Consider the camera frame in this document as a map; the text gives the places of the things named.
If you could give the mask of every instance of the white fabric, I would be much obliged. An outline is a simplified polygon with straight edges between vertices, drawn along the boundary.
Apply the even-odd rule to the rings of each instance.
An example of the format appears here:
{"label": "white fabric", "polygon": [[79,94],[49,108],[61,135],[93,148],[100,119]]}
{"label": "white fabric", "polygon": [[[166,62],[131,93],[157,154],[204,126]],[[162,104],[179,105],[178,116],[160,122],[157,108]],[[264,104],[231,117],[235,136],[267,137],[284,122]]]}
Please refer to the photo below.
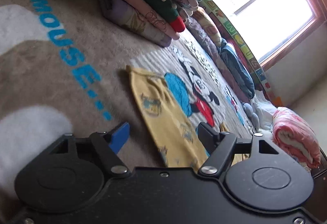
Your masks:
{"label": "white fabric", "polygon": [[272,116],[277,108],[270,101],[266,100],[264,93],[259,90],[255,90],[251,104],[253,110],[259,117],[260,128],[269,131],[272,126]]}

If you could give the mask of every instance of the yellow towel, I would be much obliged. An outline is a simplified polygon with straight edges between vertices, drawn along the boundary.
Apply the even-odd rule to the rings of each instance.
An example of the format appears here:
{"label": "yellow towel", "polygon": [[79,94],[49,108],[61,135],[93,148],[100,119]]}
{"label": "yellow towel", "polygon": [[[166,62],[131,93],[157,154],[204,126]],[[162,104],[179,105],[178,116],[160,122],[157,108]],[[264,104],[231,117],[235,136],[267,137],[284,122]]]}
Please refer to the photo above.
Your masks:
{"label": "yellow towel", "polygon": [[192,167],[208,158],[205,148],[168,89],[163,77],[144,69],[126,67],[143,119],[167,167]]}

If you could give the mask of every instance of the bed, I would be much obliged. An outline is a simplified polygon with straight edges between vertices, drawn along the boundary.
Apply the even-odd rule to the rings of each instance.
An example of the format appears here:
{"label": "bed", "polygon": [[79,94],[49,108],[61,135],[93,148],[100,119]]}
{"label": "bed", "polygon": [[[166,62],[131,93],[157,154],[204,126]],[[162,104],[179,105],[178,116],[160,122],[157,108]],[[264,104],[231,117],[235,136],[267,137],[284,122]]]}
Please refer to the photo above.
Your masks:
{"label": "bed", "polygon": [[[188,30],[160,48],[106,20],[97,0],[0,0],[0,20],[0,219],[12,213],[15,175],[64,133],[87,137],[129,122],[130,138],[118,156],[130,169],[163,166],[131,92],[127,65],[184,84],[179,103],[194,128],[206,122],[219,131],[224,122],[239,137],[255,132]],[[190,67],[209,102],[194,92]],[[199,100],[203,108],[194,111]]]}

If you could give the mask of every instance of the bolt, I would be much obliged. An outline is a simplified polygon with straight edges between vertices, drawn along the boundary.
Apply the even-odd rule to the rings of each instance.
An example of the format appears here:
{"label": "bolt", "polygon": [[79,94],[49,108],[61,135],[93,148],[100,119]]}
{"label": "bolt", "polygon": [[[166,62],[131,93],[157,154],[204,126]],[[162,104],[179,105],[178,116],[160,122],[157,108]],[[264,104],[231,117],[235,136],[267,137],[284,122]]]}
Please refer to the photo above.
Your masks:
{"label": "bolt", "polygon": [[201,172],[204,174],[215,174],[218,170],[213,166],[204,166],[201,168]]}
{"label": "bolt", "polygon": [[24,220],[24,224],[34,224],[34,221],[28,217]]}
{"label": "bolt", "polygon": [[124,174],[128,171],[128,168],[122,165],[113,166],[111,172],[115,174]]}
{"label": "bolt", "polygon": [[293,224],[305,224],[305,220],[301,217],[298,217],[296,220],[294,220]]}
{"label": "bolt", "polygon": [[169,174],[168,174],[168,172],[161,172],[161,173],[160,173],[160,176],[161,176],[161,177],[168,177]]}

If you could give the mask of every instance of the wall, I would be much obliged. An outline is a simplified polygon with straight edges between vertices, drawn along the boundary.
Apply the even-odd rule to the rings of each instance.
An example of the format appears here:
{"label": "wall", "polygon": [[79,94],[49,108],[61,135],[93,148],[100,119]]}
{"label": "wall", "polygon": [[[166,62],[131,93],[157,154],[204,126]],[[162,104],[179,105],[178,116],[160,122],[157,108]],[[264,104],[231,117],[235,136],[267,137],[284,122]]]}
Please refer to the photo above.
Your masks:
{"label": "wall", "polygon": [[305,119],[315,132],[319,145],[327,153],[327,75],[295,102],[291,108]]}
{"label": "wall", "polygon": [[305,94],[327,71],[327,25],[320,26],[289,54],[266,71],[285,106]]}

